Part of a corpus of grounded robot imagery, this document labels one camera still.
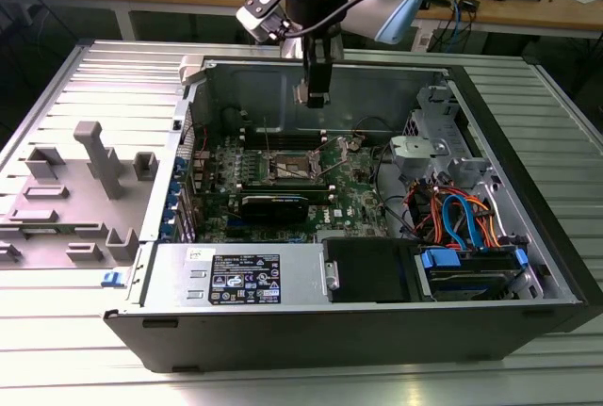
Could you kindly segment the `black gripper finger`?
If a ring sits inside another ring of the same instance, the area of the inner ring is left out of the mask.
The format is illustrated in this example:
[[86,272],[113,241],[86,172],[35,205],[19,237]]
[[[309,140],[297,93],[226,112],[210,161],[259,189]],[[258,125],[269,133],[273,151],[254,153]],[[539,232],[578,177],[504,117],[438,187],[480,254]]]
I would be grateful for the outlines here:
[[303,67],[307,88],[306,105],[309,108],[323,108],[332,78],[333,57],[330,38],[305,37],[303,39]]

